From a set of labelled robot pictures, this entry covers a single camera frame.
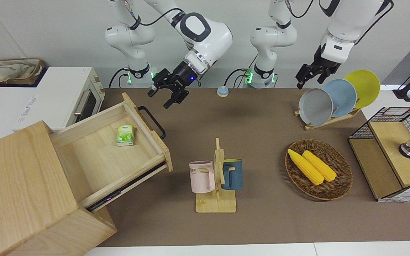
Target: blue mug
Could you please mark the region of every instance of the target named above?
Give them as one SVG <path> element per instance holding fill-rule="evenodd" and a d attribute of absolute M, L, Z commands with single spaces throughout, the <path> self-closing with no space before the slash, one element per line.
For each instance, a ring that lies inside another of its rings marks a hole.
<path fill-rule="evenodd" d="M 241 159 L 224 159 L 222 167 L 225 184 L 221 188 L 237 191 L 243 188 L 243 161 Z"/>

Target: pink mug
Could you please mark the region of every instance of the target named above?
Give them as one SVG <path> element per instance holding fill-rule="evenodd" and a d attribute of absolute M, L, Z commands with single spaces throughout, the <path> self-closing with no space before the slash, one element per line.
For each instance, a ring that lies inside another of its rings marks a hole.
<path fill-rule="evenodd" d="M 191 188 L 194 193 L 208 193 L 215 190 L 215 171 L 212 161 L 196 161 L 189 163 Z"/>

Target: open drawer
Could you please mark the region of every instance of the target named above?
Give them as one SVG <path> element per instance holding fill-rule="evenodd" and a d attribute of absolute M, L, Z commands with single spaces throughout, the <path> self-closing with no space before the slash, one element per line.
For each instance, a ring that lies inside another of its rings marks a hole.
<path fill-rule="evenodd" d="M 169 149 L 122 96 L 124 102 L 50 135 L 78 205 L 91 212 L 161 170 L 172 171 Z M 120 147 L 117 128 L 125 124 L 134 125 L 135 141 Z"/>

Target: oven handle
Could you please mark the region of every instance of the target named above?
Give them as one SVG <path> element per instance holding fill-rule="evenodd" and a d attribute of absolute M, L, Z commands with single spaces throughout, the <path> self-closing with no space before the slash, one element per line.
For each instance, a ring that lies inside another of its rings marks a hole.
<path fill-rule="evenodd" d="M 165 130 L 159 124 L 158 120 L 156 120 L 156 118 L 154 118 L 154 116 L 151 114 L 151 112 L 145 106 L 137 107 L 137 109 L 138 110 L 144 110 L 145 112 L 147 112 L 149 117 L 153 120 L 153 122 L 156 124 L 156 126 L 159 128 L 159 130 L 162 132 L 162 134 L 161 134 L 161 136 L 159 136 L 159 138 L 164 139 L 165 138 Z"/>
<path fill-rule="evenodd" d="M 80 101 L 78 102 L 77 108 L 74 111 L 75 116 L 81 116 L 83 115 L 83 111 L 85 110 L 86 103 L 90 97 L 91 90 L 83 91 L 82 97 L 80 98 Z"/>

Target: brown table mat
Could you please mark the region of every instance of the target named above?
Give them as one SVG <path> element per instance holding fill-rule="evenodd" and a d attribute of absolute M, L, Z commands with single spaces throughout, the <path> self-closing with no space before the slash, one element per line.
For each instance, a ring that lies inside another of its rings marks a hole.
<path fill-rule="evenodd" d="M 107 207 L 118 232 L 100 246 L 173 246 L 339 241 L 410 240 L 410 204 L 377 203 L 348 136 L 366 120 L 303 130 L 293 115 L 305 90 L 238 89 L 226 98 L 216 89 L 190 89 L 181 104 L 162 105 L 167 90 L 107 89 L 101 109 L 122 102 L 127 92 L 145 105 L 166 130 L 174 171 L 163 171 Z M 198 214 L 188 163 L 212 160 L 215 138 L 227 158 L 243 159 L 244 188 L 236 192 L 235 214 Z M 325 141 L 343 154 L 353 186 L 342 199 L 317 202 L 289 180 L 284 157 L 303 138 Z"/>

